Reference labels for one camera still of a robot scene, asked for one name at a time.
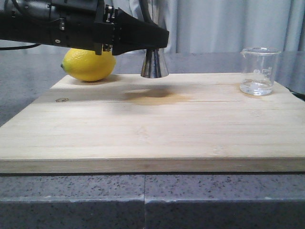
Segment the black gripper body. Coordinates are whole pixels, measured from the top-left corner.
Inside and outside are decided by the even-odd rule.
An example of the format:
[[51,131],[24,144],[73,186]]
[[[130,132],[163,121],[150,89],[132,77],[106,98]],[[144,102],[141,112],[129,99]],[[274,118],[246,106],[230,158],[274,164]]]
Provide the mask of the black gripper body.
[[103,0],[52,0],[50,15],[59,14],[64,46],[110,52],[114,41],[115,8]]

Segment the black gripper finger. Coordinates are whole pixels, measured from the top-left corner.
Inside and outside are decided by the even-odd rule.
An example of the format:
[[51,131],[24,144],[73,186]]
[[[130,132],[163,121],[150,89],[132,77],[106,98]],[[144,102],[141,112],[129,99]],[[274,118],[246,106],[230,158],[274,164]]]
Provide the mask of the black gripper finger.
[[143,49],[165,48],[168,39],[169,31],[166,29],[154,23],[138,20],[120,8],[115,10],[113,55]]
[[139,5],[142,12],[142,17],[144,22],[146,23],[152,23],[152,19],[149,13],[149,7],[148,7],[148,1],[147,0],[139,0]]

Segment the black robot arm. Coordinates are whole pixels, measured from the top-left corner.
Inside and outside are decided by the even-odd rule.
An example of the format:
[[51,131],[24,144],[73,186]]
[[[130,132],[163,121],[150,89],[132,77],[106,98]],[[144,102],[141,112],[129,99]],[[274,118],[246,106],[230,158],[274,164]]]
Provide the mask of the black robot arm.
[[165,48],[169,32],[102,0],[2,0],[0,38],[120,55]]

